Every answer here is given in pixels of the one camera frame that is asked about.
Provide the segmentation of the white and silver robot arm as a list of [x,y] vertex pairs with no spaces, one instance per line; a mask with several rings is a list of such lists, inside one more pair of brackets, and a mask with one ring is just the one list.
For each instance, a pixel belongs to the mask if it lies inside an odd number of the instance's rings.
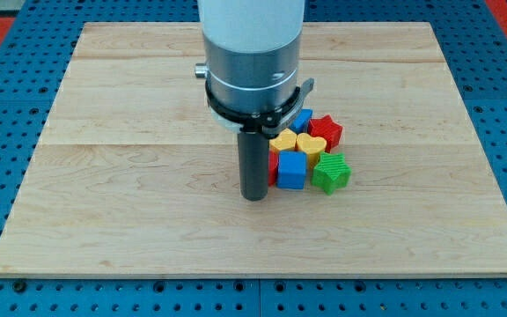
[[298,115],[313,85],[297,84],[305,1],[197,3],[213,117],[234,133],[279,133]]

